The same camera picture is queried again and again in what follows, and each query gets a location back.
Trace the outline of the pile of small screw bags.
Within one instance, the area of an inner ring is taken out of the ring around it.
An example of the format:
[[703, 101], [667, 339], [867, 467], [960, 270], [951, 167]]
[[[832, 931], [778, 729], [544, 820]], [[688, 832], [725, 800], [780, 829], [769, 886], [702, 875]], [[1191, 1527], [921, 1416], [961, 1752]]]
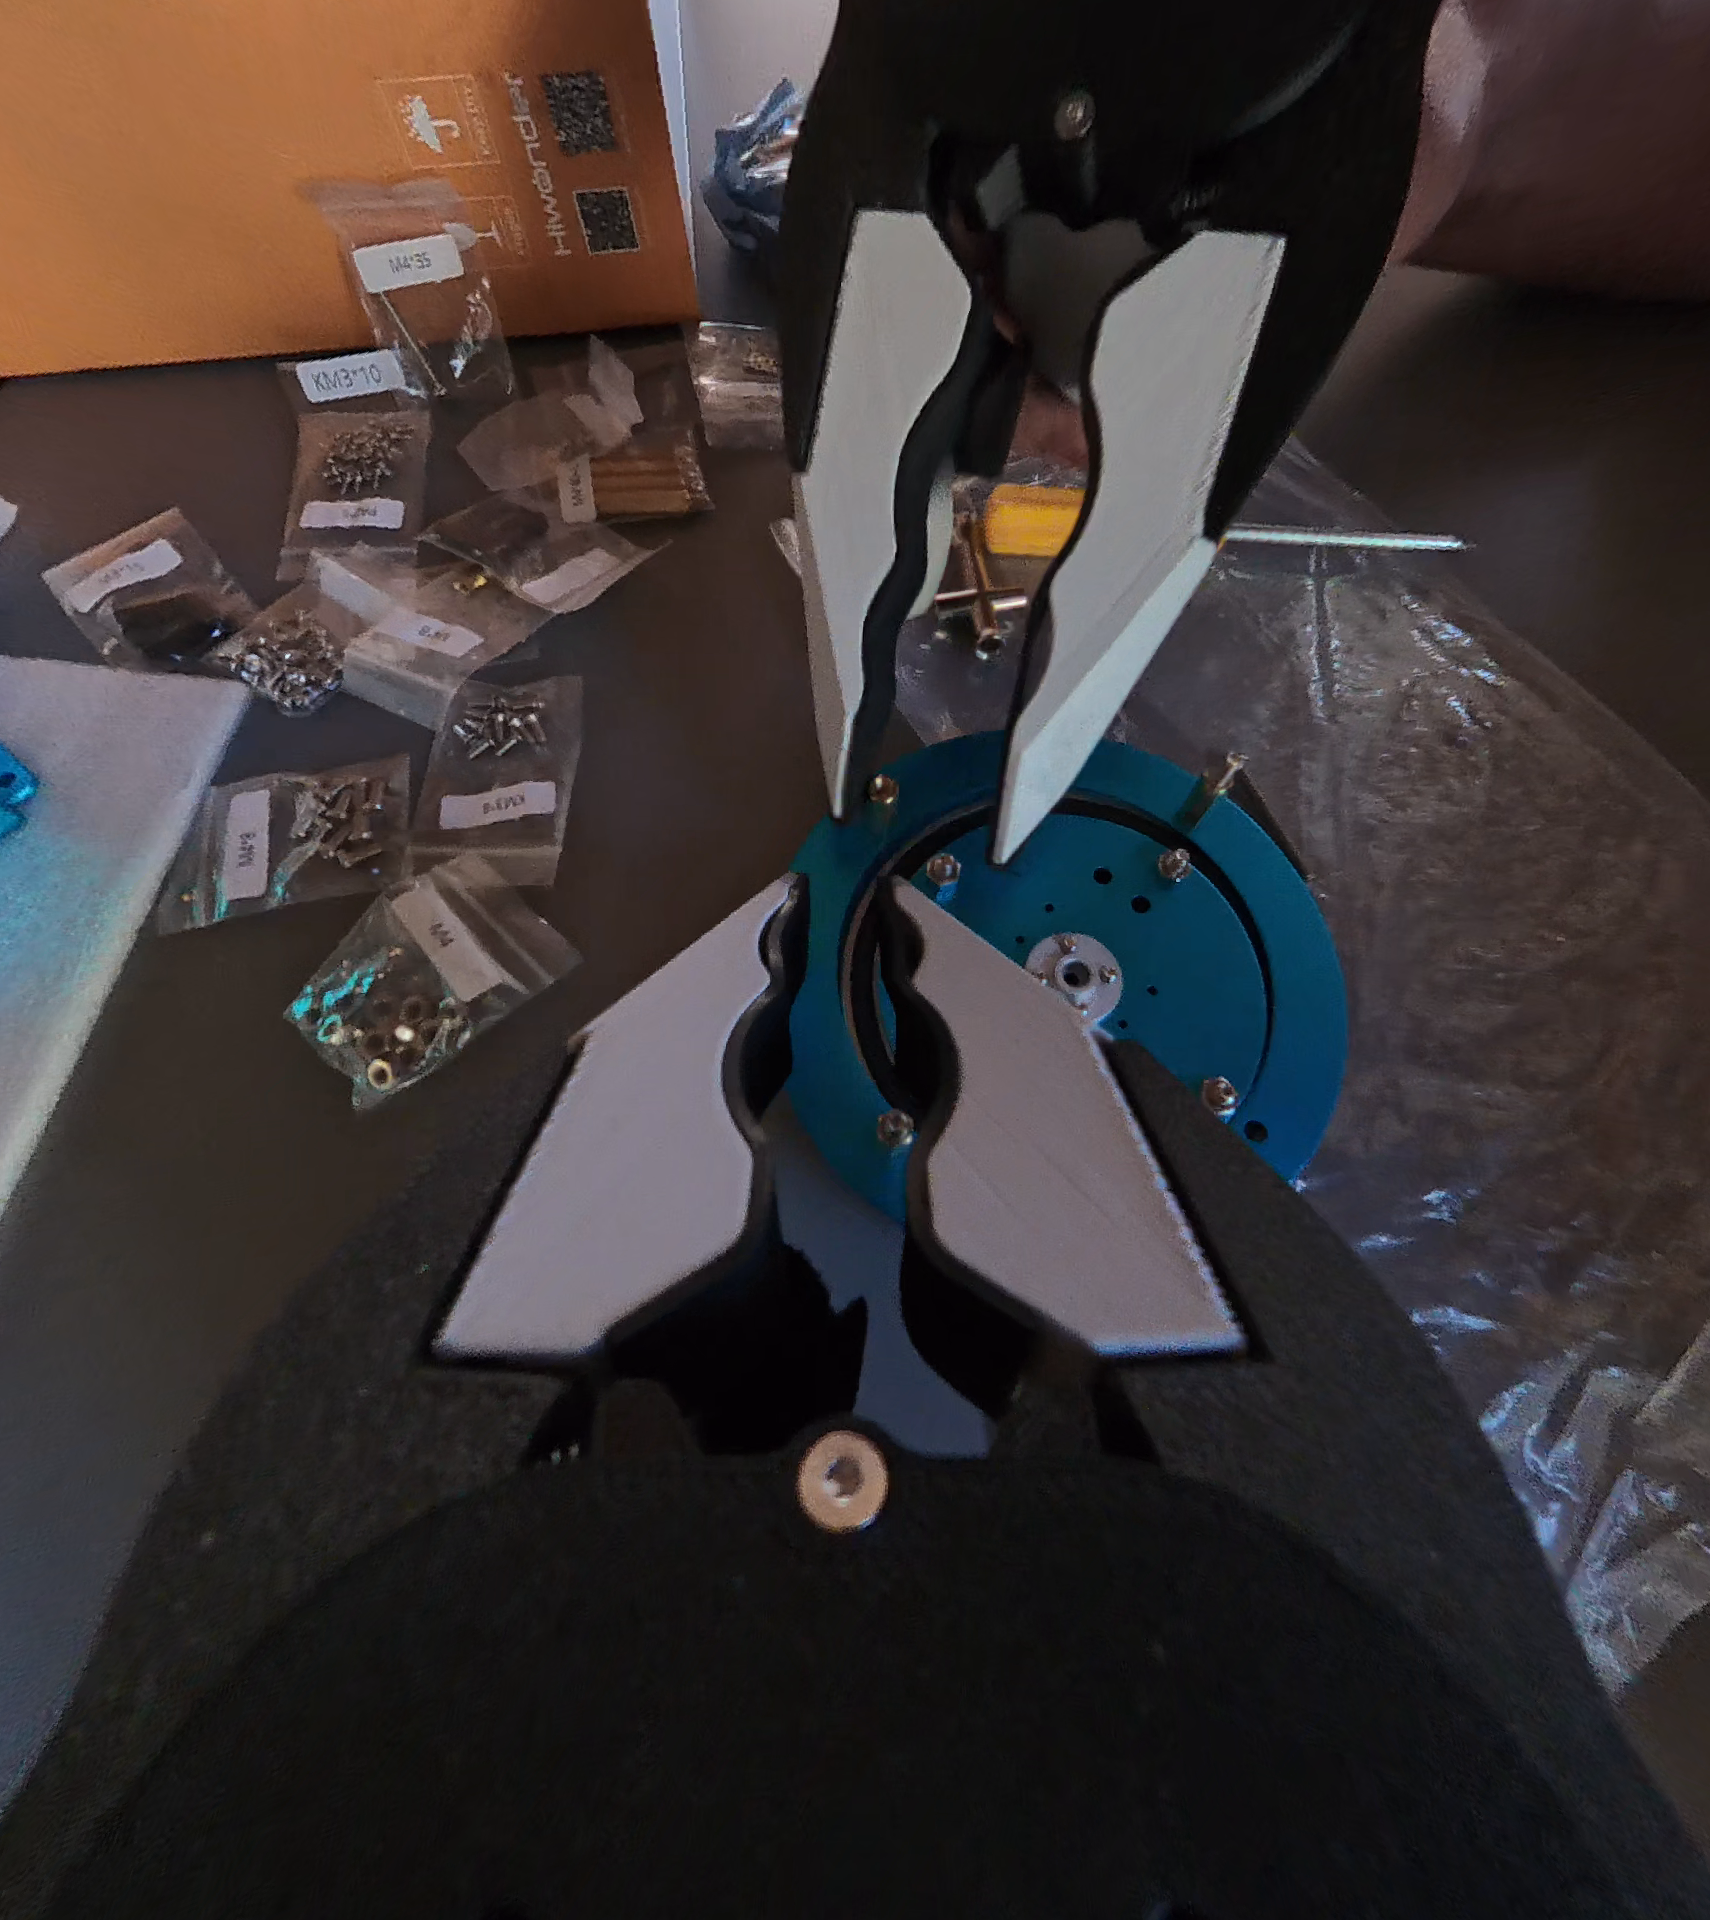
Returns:
[[306, 189], [367, 345], [281, 361], [293, 451], [258, 602], [177, 505], [44, 569], [107, 665], [240, 685], [291, 721], [346, 698], [430, 733], [394, 751], [211, 786], [157, 931], [303, 899], [388, 893], [378, 922], [554, 881], [583, 729], [574, 676], [493, 681], [498, 659], [592, 610], [713, 492], [713, 397], [774, 399], [751, 336], [613, 348], [590, 336], [525, 391], [484, 260], [484, 206], [443, 177]]

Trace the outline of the metal cross wrench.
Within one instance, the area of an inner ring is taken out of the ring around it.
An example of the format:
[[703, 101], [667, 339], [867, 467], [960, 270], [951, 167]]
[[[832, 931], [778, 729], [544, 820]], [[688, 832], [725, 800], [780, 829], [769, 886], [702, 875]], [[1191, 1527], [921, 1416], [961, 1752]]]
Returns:
[[973, 510], [957, 512], [948, 559], [930, 602], [937, 637], [980, 661], [1005, 659], [1028, 629], [1037, 566], [1016, 557], [1013, 577], [1007, 577], [1002, 557], [990, 547], [983, 518]]

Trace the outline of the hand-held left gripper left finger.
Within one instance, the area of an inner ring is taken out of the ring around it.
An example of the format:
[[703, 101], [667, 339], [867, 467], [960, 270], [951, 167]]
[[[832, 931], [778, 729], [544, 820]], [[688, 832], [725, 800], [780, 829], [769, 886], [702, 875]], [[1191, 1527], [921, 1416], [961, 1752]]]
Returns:
[[576, 1034], [436, 1364], [590, 1402], [642, 1382], [699, 1449], [776, 1449], [854, 1408], [867, 1307], [835, 1307], [787, 1244], [766, 1129], [809, 917], [808, 879], [780, 875]]

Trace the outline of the large clear plastic bag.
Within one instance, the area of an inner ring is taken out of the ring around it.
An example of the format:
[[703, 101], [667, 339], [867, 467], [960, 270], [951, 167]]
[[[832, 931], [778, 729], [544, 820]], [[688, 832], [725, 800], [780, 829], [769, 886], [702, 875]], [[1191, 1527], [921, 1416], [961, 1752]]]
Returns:
[[[1289, 445], [1253, 522], [1379, 529]], [[927, 625], [896, 706], [990, 733]], [[1710, 1608], [1710, 804], [1436, 553], [1227, 544], [1108, 743], [1253, 801], [1347, 998], [1293, 1179], [1473, 1411], [1609, 1692]]]

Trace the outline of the white tray with blue parts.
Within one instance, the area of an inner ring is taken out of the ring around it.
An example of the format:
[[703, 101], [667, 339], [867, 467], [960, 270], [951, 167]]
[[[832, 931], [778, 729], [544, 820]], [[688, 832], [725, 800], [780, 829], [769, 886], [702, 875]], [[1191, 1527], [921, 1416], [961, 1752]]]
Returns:
[[[16, 505], [0, 496], [0, 544]], [[0, 844], [0, 1218], [244, 711], [240, 689], [0, 654], [35, 778]]]

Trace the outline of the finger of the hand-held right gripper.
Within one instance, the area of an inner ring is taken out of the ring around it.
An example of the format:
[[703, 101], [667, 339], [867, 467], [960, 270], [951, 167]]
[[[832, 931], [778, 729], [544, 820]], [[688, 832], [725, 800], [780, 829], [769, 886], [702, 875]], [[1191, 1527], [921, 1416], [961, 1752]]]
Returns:
[[976, 348], [973, 289], [933, 219], [862, 210], [850, 230], [793, 534], [828, 810], [845, 820], [891, 694], [894, 644], [927, 585], [931, 512]]
[[1220, 545], [1210, 496], [1285, 254], [1203, 230], [1121, 282], [1081, 375], [1081, 514], [1034, 604], [990, 835], [997, 866], [1100, 746]]

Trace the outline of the yellow-handled screwdriver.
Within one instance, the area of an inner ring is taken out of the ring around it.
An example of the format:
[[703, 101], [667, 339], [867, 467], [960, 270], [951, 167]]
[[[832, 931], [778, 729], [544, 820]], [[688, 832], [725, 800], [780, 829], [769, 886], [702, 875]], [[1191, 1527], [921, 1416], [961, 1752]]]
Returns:
[[[1005, 559], [1054, 559], [1076, 532], [1086, 504], [1078, 485], [994, 483], [978, 510], [986, 549]], [[1237, 522], [1226, 527], [1222, 545], [1244, 547], [1336, 547], [1347, 552], [1453, 556], [1470, 542], [1452, 534], [1343, 529], [1300, 524]]]

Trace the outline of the person's right forearm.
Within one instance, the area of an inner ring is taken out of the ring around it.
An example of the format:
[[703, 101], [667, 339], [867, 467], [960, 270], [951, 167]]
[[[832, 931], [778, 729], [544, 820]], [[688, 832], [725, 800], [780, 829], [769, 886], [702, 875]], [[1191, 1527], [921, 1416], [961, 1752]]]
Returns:
[[1710, 2], [1443, 2], [1393, 264], [1710, 302]]

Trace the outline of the orange cardboard box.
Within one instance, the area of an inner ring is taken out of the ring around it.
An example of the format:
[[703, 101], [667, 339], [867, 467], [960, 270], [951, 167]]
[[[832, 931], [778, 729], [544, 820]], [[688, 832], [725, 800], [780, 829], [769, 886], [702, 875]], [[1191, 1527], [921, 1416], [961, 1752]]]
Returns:
[[509, 338], [697, 315], [650, 4], [0, 2], [0, 375], [371, 341], [329, 181], [457, 197]]

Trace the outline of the blue shiny plastic bag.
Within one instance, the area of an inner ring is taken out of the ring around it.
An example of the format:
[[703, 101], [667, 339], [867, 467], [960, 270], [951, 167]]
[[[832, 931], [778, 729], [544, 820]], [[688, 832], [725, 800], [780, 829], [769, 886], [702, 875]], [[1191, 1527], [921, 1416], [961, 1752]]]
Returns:
[[721, 237], [771, 278], [784, 199], [799, 142], [808, 91], [782, 75], [713, 131], [702, 203]]

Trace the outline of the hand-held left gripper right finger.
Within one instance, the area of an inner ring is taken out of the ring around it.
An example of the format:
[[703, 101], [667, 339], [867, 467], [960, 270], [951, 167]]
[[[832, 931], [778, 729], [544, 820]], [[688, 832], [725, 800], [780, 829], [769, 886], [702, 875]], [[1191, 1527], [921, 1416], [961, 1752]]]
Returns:
[[914, 1116], [902, 1312], [994, 1422], [1110, 1367], [1247, 1354], [1086, 1010], [1098, 980], [1083, 949], [1034, 972], [915, 884], [885, 884], [891, 1066]]

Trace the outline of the blue round metal turntable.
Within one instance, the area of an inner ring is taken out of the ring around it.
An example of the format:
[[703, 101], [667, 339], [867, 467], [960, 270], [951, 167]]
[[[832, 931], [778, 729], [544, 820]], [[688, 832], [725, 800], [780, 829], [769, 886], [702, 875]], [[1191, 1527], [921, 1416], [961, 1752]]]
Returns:
[[1313, 1160], [1347, 1068], [1347, 986], [1300, 864], [1253, 800], [1177, 762], [1106, 741], [1067, 796], [994, 864], [997, 731], [881, 768], [891, 798], [824, 818], [793, 856], [808, 957], [791, 1006], [793, 1116], [855, 1196], [899, 1221], [909, 1150], [896, 1017], [867, 906], [906, 879], [1019, 968], [1096, 973], [1087, 1020], [1141, 1045], [1285, 1182]]

